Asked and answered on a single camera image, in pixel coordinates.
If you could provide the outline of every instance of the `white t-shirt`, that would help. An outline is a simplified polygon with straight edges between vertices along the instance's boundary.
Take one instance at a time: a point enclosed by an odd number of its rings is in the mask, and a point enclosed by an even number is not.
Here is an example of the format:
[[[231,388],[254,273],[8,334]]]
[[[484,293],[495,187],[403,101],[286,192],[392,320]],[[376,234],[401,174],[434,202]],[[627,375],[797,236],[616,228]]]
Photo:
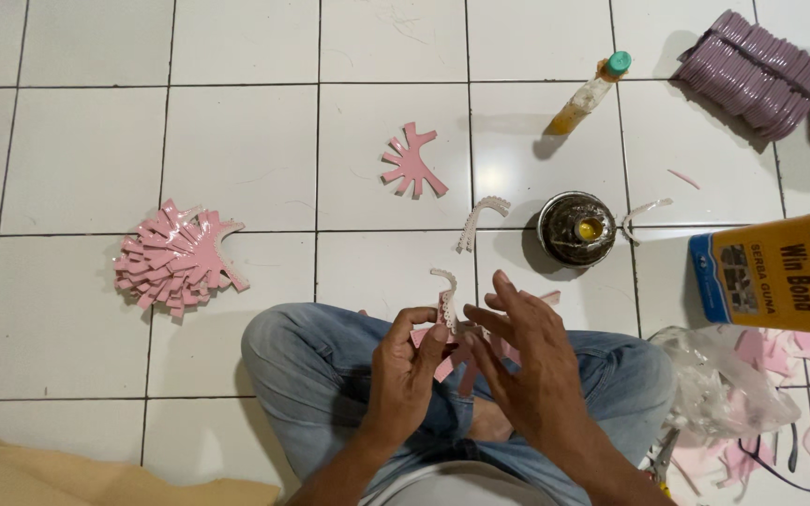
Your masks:
[[[422,467],[362,499],[359,506],[552,506],[538,489],[482,462]]]

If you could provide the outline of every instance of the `glue can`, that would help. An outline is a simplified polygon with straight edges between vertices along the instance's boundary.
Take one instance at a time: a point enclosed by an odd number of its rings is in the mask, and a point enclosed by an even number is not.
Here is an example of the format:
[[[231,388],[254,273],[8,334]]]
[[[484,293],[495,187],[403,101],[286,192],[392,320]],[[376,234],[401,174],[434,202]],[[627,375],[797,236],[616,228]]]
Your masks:
[[[810,214],[690,238],[705,316],[810,332]]]
[[[536,236],[546,254],[567,268],[591,268],[615,245],[615,218],[589,193],[564,192],[539,213]]]

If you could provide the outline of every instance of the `white lace edging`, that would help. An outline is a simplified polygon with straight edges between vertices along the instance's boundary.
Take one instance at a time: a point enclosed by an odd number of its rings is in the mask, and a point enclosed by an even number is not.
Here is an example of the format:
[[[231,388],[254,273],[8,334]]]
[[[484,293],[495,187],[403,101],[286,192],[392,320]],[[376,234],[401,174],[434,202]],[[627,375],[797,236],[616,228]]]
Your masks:
[[[483,209],[484,207],[495,209],[502,215],[502,217],[505,217],[509,215],[508,210],[511,207],[511,202],[494,195],[483,197],[477,203],[477,205],[473,207],[473,211],[471,211],[471,214],[469,214],[467,217],[465,229],[462,231],[461,238],[458,239],[458,247],[456,247],[457,252],[461,253],[464,249],[473,251],[473,243],[477,237],[477,219],[480,216],[480,209]]]
[[[662,205],[671,205],[674,201],[670,200],[669,198],[650,201],[649,203],[645,203],[629,214],[624,216],[624,223],[621,225],[621,229],[624,230],[624,236],[627,237],[631,242],[633,242],[634,246],[639,246],[639,239],[636,238],[635,235],[630,231],[630,221],[634,219],[634,216],[637,214],[645,213],[646,211],[652,210],[656,207],[661,207]]]
[[[449,280],[451,288],[446,290],[442,295],[443,318],[445,318],[445,326],[448,327],[449,330],[452,331],[452,333],[456,333],[458,319],[456,318],[456,312],[452,310],[452,299],[455,297],[456,289],[458,288],[458,281],[456,281],[456,277],[454,274],[443,269],[433,268],[430,270],[430,273],[433,275],[441,275],[445,279]]]

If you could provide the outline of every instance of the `stack of purple strips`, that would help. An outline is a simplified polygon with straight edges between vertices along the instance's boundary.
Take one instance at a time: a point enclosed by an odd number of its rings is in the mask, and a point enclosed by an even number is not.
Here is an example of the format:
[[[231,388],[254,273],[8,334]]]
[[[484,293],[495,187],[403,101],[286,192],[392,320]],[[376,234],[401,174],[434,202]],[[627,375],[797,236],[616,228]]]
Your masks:
[[[733,11],[680,60],[675,78],[741,115],[769,141],[789,135],[810,109],[810,55]]]

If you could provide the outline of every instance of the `jeans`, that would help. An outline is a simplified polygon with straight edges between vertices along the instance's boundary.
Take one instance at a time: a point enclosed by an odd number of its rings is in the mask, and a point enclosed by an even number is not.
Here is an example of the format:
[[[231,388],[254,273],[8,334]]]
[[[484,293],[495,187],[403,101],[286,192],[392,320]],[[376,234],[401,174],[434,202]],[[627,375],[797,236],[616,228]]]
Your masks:
[[[327,464],[361,423],[371,391],[371,354],[390,328],[377,320],[318,304],[278,305],[246,328],[242,357],[271,427],[302,479]],[[569,331],[591,417],[634,466],[645,457],[676,388],[667,355],[630,336]],[[518,366],[505,359],[511,371]],[[586,492],[518,433],[506,442],[465,439],[473,397],[457,393],[460,365],[434,382],[424,422],[381,467],[365,495],[436,463],[488,463],[550,496],[557,504],[590,504]],[[482,374],[473,395],[492,400]]]

